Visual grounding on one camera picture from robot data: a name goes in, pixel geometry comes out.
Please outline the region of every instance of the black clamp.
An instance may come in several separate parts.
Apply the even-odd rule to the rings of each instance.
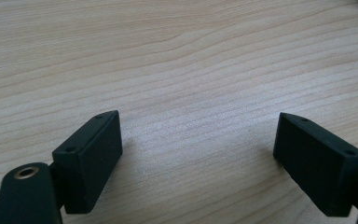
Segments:
[[[281,113],[273,155],[328,217],[358,208],[357,147],[309,119]]]
[[[52,152],[54,162],[7,173],[0,189],[0,224],[61,224],[60,208],[87,214],[122,155],[117,111],[95,116]]]

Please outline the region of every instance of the wooden table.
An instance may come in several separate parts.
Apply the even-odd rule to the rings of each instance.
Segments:
[[[355,223],[271,152],[281,111],[358,147],[358,0],[0,1],[0,182],[114,109],[123,157],[64,223]]]

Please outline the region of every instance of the black plastic block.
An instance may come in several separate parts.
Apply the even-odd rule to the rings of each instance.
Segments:
[[[349,215],[358,148],[311,120],[281,113],[273,155],[327,216]]]
[[[95,116],[53,151],[54,169],[65,180],[68,214],[86,214],[96,204],[122,155],[117,111]]]

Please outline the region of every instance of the mounting hole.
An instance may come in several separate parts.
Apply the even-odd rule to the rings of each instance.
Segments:
[[[74,152],[76,151],[76,147],[68,147],[65,149],[66,152]]]
[[[27,167],[14,174],[14,178],[26,179],[33,175],[36,175],[37,172],[39,172],[39,168],[37,168],[36,166]]]
[[[356,154],[356,153],[354,153],[354,151],[350,151],[350,150],[345,150],[345,153],[347,153],[348,155],[351,155],[351,156]]]

